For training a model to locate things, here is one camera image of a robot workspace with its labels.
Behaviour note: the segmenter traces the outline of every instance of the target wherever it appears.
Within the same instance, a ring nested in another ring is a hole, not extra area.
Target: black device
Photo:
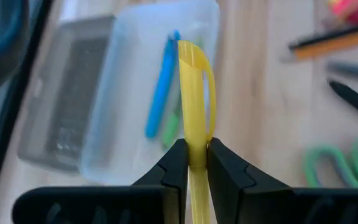
[[[179,139],[127,187],[44,187],[20,196],[15,224],[185,222],[188,150]],[[292,188],[214,138],[208,180],[219,224],[357,223],[358,189]]]

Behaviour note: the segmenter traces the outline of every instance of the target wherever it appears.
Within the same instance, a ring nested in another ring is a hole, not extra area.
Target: black pen
[[[345,84],[329,81],[329,85],[343,100],[358,110],[358,93]]]

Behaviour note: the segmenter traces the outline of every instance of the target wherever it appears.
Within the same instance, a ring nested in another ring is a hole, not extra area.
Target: scissors
[[[328,70],[341,72],[344,75],[358,76],[358,64],[329,62]],[[338,96],[358,110],[358,93],[356,91],[334,80],[329,80],[329,85]],[[358,140],[352,147],[349,160],[346,159],[340,149],[330,145],[317,146],[307,152],[304,169],[306,180],[312,187],[322,186],[315,169],[317,161],[322,157],[330,158],[334,163],[336,172],[348,187],[358,187]]]

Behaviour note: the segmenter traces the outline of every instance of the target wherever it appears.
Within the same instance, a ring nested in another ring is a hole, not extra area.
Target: gray pen
[[[358,77],[357,63],[343,61],[328,62],[327,69],[332,72],[339,72],[344,75],[352,75]]]

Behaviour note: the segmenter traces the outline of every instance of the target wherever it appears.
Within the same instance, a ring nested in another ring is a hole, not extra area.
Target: desk
[[[56,1],[30,85],[34,85],[59,18],[117,14],[128,4],[142,2],[150,1]],[[358,113],[330,92],[325,79],[332,74],[324,71],[327,58],[358,61],[358,48],[315,61],[283,64],[278,58],[289,41],[320,30],[321,20],[328,13],[325,0],[218,0],[218,3],[221,35],[215,68],[218,91],[215,136],[273,177],[291,186],[305,186],[301,169],[305,149],[317,142],[349,149],[349,143],[358,138]],[[357,80],[344,82],[358,89]],[[11,222],[12,204],[29,189],[90,184],[80,176],[51,172],[17,158],[25,113],[21,111],[17,119],[0,176],[0,223]]]

